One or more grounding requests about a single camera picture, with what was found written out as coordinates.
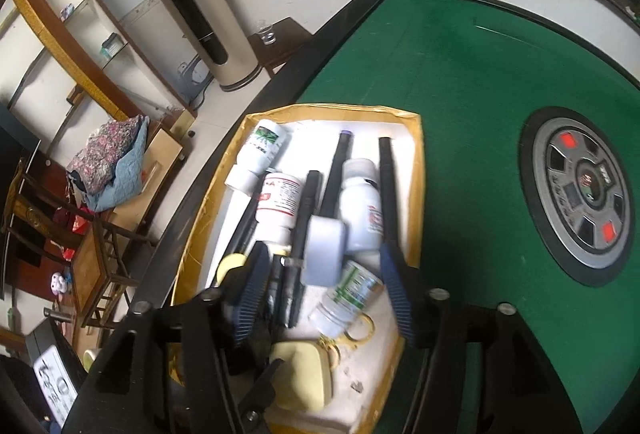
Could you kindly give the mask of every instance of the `bottle cap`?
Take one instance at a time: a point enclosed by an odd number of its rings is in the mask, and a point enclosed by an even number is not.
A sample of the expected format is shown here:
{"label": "bottle cap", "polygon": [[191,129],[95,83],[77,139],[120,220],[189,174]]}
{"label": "bottle cap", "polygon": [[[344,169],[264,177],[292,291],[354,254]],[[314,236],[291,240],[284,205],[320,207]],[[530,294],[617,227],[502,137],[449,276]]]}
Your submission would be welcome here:
{"label": "bottle cap", "polygon": [[261,240],[262,242],[270,242],[273,244],[279,244],[280,246],[287,246],[290,244],[291,230],[284,226],[258,223],[255,227],[254,237],[255,240]]}
{"label": "bottle cap", "polygon": [[250,170],[239,166],[237,163],[231,167],[231,170],[225,179],[225,185],[227,187],[244,192],[248,196],[254,192],[255,184],[257,182],[258,176]]}
{"label": "bottle cap", "polygon": [[345,332],[348,325],[337,317],[330,316],[328,310],[322,305],[316,306],[313,311],[309,313],[309,322],[311,322],[321,334],[329,338],[339,337]]}
{"label": "bottle cap", "polygon": [[378,173],[375,164],[368,158],[348,159],[342,166],[342,180],[350,178],[364,178],[377,182]]}

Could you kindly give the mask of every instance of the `bottle label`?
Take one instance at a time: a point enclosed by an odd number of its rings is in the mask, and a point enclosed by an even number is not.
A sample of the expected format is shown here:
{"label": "bottle label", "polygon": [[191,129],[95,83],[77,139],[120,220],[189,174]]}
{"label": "bottle label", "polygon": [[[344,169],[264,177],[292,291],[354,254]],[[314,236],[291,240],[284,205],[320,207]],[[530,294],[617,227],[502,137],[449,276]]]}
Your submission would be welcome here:
{"label": "bottle label", "polygon": [[254,129],[246,142],[263,153],[269,163],[273,161],[282,146],[281,136],[261,125]]}
{"label": "bottle label", "polygon": [[369,270],[349,261],[342,274],[342,280],[338,286],[330,290],[329,298],[356,316],[381,284],[380,279]]}
{"label": "bottle label", "polygon": [[369,214],[367,231],[374,234],[382,234],[382,212],[373,205],[369,205],[367,210]]}
{"label": "bottle label", "polygon": [[300,183],[277,175],[268,175],[258,200],[258,210],[274,210],[295,217],[300,200]]}

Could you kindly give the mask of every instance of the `brown wooden table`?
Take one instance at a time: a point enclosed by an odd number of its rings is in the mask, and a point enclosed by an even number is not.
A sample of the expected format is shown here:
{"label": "brown wooden table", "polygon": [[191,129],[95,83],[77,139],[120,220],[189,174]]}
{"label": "brown wooden table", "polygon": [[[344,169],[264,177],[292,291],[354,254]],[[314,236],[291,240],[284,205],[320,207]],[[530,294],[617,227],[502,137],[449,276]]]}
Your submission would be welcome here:
{"label": "brown wooden table", "polygon": [[249,44],[254,50],[258,64],[265,68],[270,77],[273,70],[284,64],[298,51],[300,46],[311,39],[312,35],[291,17],[278,21],[273,25],[276,42],[265,45],[257,33],[249,36]]}

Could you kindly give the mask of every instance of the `floral blanket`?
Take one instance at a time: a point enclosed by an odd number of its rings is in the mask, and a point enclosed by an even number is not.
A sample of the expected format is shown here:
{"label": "floral blanket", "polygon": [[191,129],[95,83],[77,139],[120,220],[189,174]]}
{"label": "floral blanket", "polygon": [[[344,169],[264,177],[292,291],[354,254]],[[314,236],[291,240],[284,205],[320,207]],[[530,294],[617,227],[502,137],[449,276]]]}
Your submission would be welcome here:
{"label": "floral blanket", "polygon": [[116,163],[131,148],[144,116],[124,122],[108,122],[89,136],[86,146],[78,152],[66,170],[83,192],[94,195],[113,179]]}

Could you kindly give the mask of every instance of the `wooden chair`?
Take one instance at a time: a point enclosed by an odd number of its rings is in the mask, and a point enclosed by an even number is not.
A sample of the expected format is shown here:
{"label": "wooden chair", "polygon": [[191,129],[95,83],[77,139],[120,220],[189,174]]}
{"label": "wooden chair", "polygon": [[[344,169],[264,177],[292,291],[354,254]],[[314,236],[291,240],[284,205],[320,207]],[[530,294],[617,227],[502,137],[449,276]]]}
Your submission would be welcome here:
{"label": "wooden chair", "polygon": [[[110,321],[110,317],[118,300],[124,295],[127,304],[130,304],[126,289],[138,286],[138,281],[130,277],[129,271],[124,265],[124,251],[129,241],[144,242],[153,246],[152,241],[148,237],[140,236],[113,223],[103,221],[100,217],[93,216],[69,204],[40,186],[24,170],[25,164],[21,160],[9,186],[4,204],[2,232],[15,236],[37,254],[71,267],[72,292],[76,308],[75,325],[78,327],[91,325],[113,328],[114,324]],[[33,202],[20,194],[23,182],[30,185],[38,197],[52,207],[62,207],[74,215],[85,218],[91,223],[90,229],[84,236],[81,236],[55,223]],[[46,252],[29,242],[10,225],[12,215],[25,221],[47,239],[65,248],[75,250],[71,262]],[[100,302],[103,300],[106,301],[106,304],[104,307],[100,307]]]}

